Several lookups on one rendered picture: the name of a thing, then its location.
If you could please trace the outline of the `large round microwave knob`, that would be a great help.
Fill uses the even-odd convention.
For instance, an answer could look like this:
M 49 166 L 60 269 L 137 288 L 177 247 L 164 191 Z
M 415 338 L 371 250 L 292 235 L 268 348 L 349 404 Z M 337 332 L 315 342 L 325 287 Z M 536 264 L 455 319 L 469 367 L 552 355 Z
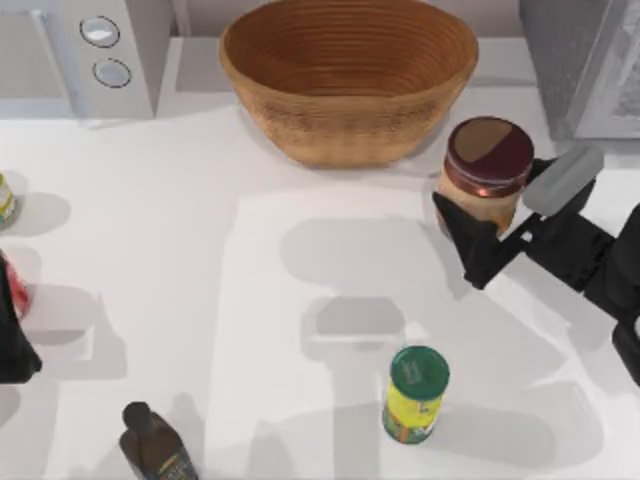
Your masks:
M 83 19 L 79 24 L 79 32 L 86 43 L 96 48 L 112 48 L 120 40 L 118 25 L 105 16 Z

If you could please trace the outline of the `dark olive bottle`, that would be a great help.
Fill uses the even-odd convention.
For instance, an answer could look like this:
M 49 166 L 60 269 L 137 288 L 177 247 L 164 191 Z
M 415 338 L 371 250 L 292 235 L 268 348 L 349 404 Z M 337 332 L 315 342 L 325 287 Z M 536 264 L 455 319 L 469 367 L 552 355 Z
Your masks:
M 146 402 L 122 412 L 120 449 L 137 480 L 200 480 L 178 432 Z

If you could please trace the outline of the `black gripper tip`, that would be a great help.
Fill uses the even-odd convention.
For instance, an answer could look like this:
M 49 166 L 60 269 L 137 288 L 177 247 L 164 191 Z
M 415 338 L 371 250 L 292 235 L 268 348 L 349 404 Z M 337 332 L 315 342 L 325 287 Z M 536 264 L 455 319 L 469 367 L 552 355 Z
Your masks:
M 0 385 L 24 384 L 42 369 L 42 361 L 16 316 L 6 267 L 0 258 Z

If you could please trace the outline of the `pale microwave oven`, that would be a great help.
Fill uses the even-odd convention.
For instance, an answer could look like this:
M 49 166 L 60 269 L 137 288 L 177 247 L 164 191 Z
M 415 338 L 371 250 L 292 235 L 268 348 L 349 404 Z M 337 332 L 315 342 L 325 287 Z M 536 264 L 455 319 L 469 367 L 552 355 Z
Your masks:
M 85 18 L 120 29 L 112 48 L 80 35 Z M 0 119 L 148 119 L 154 117 L 175 25 L 171 0 L 0 0 Z M 98 83 L 95 62 L 114 58 L 132 81 Z

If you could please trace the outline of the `green and yellow can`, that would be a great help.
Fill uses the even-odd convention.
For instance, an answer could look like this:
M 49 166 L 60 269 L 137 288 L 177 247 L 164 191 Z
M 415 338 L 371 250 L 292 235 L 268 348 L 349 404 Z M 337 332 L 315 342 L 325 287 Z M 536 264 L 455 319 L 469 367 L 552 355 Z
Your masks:
M 398 351 L 389 368 L 382 423 L 402 444 L 419 444 L 431 434 L 450 380 L 445 358 L 424 345 Z

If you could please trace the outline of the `small round microwave knob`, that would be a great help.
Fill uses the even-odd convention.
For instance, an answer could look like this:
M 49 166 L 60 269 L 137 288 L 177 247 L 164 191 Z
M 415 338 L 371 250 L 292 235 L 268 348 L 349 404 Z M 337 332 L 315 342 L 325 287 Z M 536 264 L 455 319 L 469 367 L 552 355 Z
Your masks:
M 122 61 L 107 58 L 94 63 L 92 72 L 95 80 L 111 89 L 121 89 L 132 81 L 130 68 Z

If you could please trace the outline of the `red and white can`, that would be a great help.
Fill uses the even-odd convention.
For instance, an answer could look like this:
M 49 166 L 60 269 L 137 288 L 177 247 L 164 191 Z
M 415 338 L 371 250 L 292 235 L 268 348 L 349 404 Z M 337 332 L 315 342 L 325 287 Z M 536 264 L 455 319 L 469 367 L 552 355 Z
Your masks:
M 30 294 L 23 282 L 22 278 L 18 274 L 15 267 L 10 262 L 9 258 L 0 250 L 0 258 L 6 267 L 9 287 L 11 292 L 11 299 L 13 302 L 16 316 L 19 320 L 22 320 L 27 313 L 30 306 Z

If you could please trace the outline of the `jar with dark red lid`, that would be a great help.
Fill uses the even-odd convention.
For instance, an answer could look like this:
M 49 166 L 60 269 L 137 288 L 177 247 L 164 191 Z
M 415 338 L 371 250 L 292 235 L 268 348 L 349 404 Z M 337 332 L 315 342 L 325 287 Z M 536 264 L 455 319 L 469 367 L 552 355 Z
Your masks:
M 504 234 L 514 218 L 534 160 L 530 136 L 494 116 L 459 123 L 447 141 L 436 192 Z

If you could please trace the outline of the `yellow and white can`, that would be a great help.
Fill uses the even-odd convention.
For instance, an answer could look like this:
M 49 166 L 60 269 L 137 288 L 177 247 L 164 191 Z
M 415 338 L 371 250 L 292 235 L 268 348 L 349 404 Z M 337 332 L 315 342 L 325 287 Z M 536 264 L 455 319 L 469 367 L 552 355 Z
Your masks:
M 17 218 L 18 212 L 19 201 L 5 175 L 0 172 L 0 230 L 9 227 Z

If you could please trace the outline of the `brown woven basket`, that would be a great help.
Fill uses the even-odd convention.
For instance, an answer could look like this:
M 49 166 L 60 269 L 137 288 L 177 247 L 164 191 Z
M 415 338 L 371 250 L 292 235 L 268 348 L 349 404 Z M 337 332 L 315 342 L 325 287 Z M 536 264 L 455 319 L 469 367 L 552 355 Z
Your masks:
M 465 88 L 479 46 L 422 0 L 273 0 L 224 30 L 219 57 L 289 159 L 351 169 L 411 154 Z

